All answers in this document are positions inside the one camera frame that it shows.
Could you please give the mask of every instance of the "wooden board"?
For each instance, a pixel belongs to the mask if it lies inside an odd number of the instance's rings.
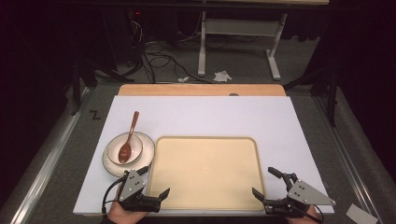
[[[125,84],[119,95],[210,96],[210,95],[286,96],[278,84]]]

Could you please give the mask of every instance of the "white table surface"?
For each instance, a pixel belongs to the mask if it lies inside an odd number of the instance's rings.
[[[128,132],[136,110],[140,115],[135,130],[147,134],[154,142],[166,135],[253,138],[260,151],[267,199],[281,199],[287,193],[284,181],[267,172],[269,166],[284,173],[295,173],[327,195],[291,99],[287,96],[115,96],[78,195],[75,214],[101,214],[103,196],[118,179],[103,166],[103,152],[112,138]],[[148,183],[149,173],[142,177]],[[116,188],[110,191],[107,199],[114,199],[115,194]],[[320,206],[320,209],[325,214],[333,213],[331,206]],[[161,210],[159,214],[150,215],[265,216],[265,213]]]

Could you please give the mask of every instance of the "dark background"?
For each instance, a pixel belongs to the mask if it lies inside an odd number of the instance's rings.
[[[392,13],[396,8],[385,0],[331,2],[334,7],[360,10],[332,17],[290,13],[282,38],[297,35],[304,41],[321,37],[306,73],[329,65],[338,69],[339,87],[375,152],[395,178],[396,20]],[[177,30],[188,34],[196,25],[193,12],[142,12],[141,20],[150,34],[174,44]],[[101,16],[98,10],[61,10],[47,0],[0,3],[0,206],[64,111],[64,91],[71,83],[76,59],[88,57],[103,66],[114,66]],[[240,13],[224,16],[246,17]]]

